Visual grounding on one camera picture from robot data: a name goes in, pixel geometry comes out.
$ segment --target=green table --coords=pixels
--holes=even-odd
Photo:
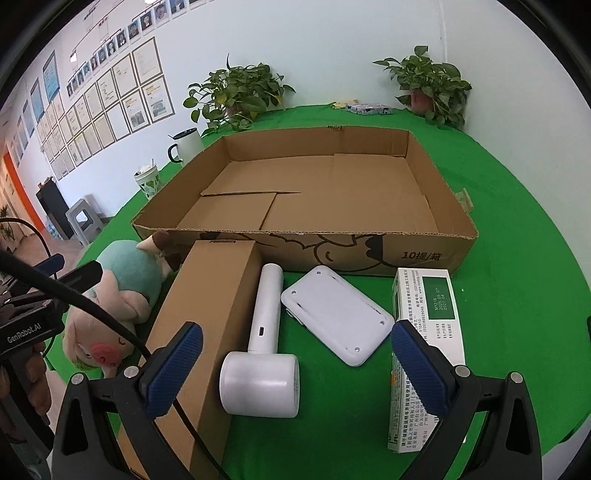
[[[557,228],[519,181],[467,135],[437,129],[406,111],[357,116],[328,106],[262,115],[254,129],[366,125],[408,129],[454,191],[467,188],[480,238],[453,276],[467,365],[478,375],[525,377],[545,453],[591,409],[591,348],[586,329],[591,293]],[[206,137],[206,143],[218,135]],[[162,170],[169,180],[179,167]],[[145,205],[137,193],[111,220],[82,261],[110,242],[136,239],[130,220]],[[292,283],[300,274],[287,274]],[[391,311],[391,279],[347,277]],[[385,342],[361,367],[349,368],[287,316],[280,352],[301,365],[295,419],[234,417],[224,466],[234,480],[394,479],[414,454],[387,447],[391,349]],[[60,342],[50,361],[67,380],[74,373]],[[457,478],[476,440],[477,415],[449,478]]]

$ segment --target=orange wall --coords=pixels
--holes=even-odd
[[[43,222],[39,218],[39,215],[37,215],[37,212],[33,208],[33,204],[29,200],[27,192],[25,192],[25,189],[22,186],[21,179],[18,178],[17,169],[14,167],[14,163],[12,162],[12,158],[10,157],[10,153],[8,152],[4,155],[4,163],[6,164],[6,170],[8,171],[8,175],[12,180],[14,189],[17,191],[18,197],[21,199],[21,202],[25,207],[25,210],[29,214],[29,217],[31,218],[33,225],[40,232],[45,230],[45,225],[43,225]]]

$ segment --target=cup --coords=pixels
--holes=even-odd
[[[145,171],[140,170],[134,175],[134,179],[148,200],[153,198],[162,188],[160,173],[156,165],[151,166]]]

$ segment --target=white medicine box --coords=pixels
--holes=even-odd
[[[392,288],[394,319],[409,320],[429,345],[438,347],[452,365],[464,365],[464,344],[456,299],[447,270],[399,268]],[[388,448],[419,451],[438,418],[429,415],[392,356]]]

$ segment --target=white wall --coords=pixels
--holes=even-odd
[[[112,5],[112,0],[100,0],[95,19]],[[109,14],[109,31],[115,33],[144,8],[143,0],[125,0]],[[65,88],[72,75],[69,57],[83,37],[86,11],[39,55],[24,76],[28,89],[23,91],[42,76],[43,64],[55,48],[62,98],[69,108]],[[285,75],[285,81],[298,92],[288,101],[294,106],[350,98],[395,102],[395,83],[381,75],[372,61],[404,57],[417,44],[429,45],[431,55],[442,59],[444,47],[437,0],[366,0],[363,4],[353,0],[338,4],[331,0],[215,0],[172,20],[157,29],[155,36],[177,114],[117,142],[60,180],[68,204],[91,194],[102,213],[114,215],[137,191],[132,178],[137,167],[152,157],[159,167],[164,166],[171,144],[167,135],[192,126],[189,111],[182,107],[187,85],[223,67],[228,52],[232,64],[263,61]],[[79,63],[90,58],[98,45],[96,28],[76,49]],[[41,91],[47,103],[43,87]],[[24,97],[18,98],[15,110],[22,110],[23,104]],[[37,183],[51,174],[38,145],[27,148],[18,172],[34,197]],[[36,200],[34,206],[43,213]]]
[[[591,110],[544,43],[496,0],[442,0],[449,62],[472,82],[466,132],[556,224],[591,284]]]

